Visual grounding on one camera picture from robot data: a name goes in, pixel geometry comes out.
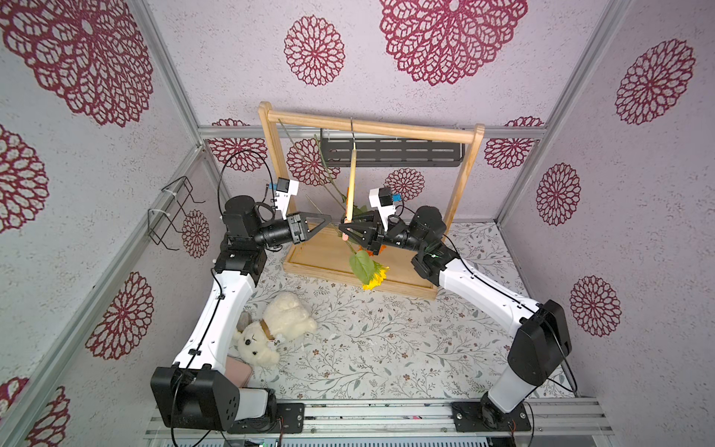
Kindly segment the yellow wavy clothes hanger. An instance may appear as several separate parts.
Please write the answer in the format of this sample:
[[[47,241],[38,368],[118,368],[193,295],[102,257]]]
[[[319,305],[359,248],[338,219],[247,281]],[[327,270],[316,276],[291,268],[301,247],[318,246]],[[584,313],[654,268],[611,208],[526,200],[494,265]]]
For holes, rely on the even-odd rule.
[[[352,150],[350,153],[350,171],[348,180],[348,190],[346,195],[346,217],[344,218],[344,223],[348,224],[352,222],[355,210],[355,190],[356,190],[356,177],[357,177],[357,140],[354,132],[354,122],[350,121],[351,133],[352,133]]]

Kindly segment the yellow artificial sunflower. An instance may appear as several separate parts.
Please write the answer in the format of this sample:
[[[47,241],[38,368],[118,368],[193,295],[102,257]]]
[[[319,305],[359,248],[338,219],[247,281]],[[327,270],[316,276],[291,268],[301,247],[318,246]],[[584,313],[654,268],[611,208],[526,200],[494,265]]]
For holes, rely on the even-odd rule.
[[[327,227],[332,228],[343,239],[343,233],[334,223]],[[363,290],[371,291],[382,285],[387,278],[389,267],[375,262],[366,251],[356,249],[351,242],[344,243],[352,252],[348,262],[353,275],[362,283]]]

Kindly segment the orange artificial flower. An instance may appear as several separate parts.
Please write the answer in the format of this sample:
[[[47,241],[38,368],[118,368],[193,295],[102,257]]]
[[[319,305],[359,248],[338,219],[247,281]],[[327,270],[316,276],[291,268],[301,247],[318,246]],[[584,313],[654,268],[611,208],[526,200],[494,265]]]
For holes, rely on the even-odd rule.
[[[311,186],[322,186],[344,212],[351,212],[353,218],[357,217],[357,223],[344,219],[349,226],[347,234],[342,232],[340,229],[342,224],[339,223],[336,227],[338,233],[345,241],[359,245],[368,255],[378,255],[383,249],[380,236],[384,232],[379,214],[374,210],[365,207],[361,209],[354,205],[354,195],[351,193],[351,188],[354,186],[352,181],[348,182],[348,190],[345,194],[338,190],[335,180],[340,169],[328,167],[322,155],[318,135],[296,143],[284,123],[279,121],[279,124],[292,144],[287,158],[292,176]]]

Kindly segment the peach artificial rose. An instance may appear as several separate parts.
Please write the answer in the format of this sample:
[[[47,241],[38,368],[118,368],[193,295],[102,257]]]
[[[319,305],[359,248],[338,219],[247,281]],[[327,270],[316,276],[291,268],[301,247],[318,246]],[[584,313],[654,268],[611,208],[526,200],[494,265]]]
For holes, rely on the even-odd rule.
[[[320,160],[321,160],[322,167],[323,167],[324,171],[326,171],[329,174],[330,185],[333,187],[333,189],[338,193],[338,195],[340,197],[339,204],[344,208],[344,217],[346,217],[346,195],[347,195],[347,190],[348,190],[348,184],[347,184],[347,188],[346,188],[346,193],[340,192],[339,189],[337,188],[337,185],[335,184],[336,177],[333,176],[333,174],[331,173],[331,170],[330,170],[329,166],[327,165],[327,158],[325,158],[323,153],[320,153]],[[365,214],[366,212],[369,212],[370,210],[371,210],[371,208],[369,205],[359,205],[359,203],[357,203],[356,190],[355,190],[355,210],[354,210],[353,219],[356,218],[357,216]]]

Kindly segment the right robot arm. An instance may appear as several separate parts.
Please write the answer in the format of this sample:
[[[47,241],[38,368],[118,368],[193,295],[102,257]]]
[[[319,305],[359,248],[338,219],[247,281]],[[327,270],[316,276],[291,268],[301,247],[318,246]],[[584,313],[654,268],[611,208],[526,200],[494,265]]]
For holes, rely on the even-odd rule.
[[[477,406],[478,419],[489,428],[519,413],[521,404],[567,361],[572,343],[562,306],[534,301],[480,273],[447,237],[437,208],[422,206],[409,223],[366,212],[338,227],[370,253],[384,246],[412,251],[411,265],[422,279],[466,299],[511,336],[508,366]]]

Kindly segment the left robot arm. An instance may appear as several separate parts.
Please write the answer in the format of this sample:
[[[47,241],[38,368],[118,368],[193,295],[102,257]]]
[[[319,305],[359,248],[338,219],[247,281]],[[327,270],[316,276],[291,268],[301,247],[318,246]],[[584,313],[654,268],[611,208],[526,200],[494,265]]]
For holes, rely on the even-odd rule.
[[[225,374],[233,333],[266,265],[266,250],[310,240],[331,223],[327,214],[287,214],[265,222],[252,197],[229,199],[225,237],[212,270],[212,291],[193,333],[169,367],[150,385],[170,430],[229,431],[243,424],[275,428],[279,415],[269,389],[243,389]]]

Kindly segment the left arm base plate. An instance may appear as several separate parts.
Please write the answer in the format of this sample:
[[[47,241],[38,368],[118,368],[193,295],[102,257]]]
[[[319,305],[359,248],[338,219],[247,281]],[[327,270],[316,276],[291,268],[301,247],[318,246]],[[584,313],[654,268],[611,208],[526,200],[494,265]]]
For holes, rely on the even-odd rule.
[[[278,403],[259,418],[234,422],[231,434],[300,434],[305,422],[305,404]]]

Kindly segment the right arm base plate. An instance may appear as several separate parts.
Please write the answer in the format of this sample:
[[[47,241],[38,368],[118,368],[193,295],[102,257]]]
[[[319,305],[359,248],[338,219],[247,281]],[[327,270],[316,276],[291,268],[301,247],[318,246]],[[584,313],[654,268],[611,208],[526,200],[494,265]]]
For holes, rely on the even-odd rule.
[[[524,404],[519,404],[510,413],[501,413],[491,404],[481,402],[452,402],[452,418],[457,432],[506,432],[526,433],[532,430],[530,414]]]

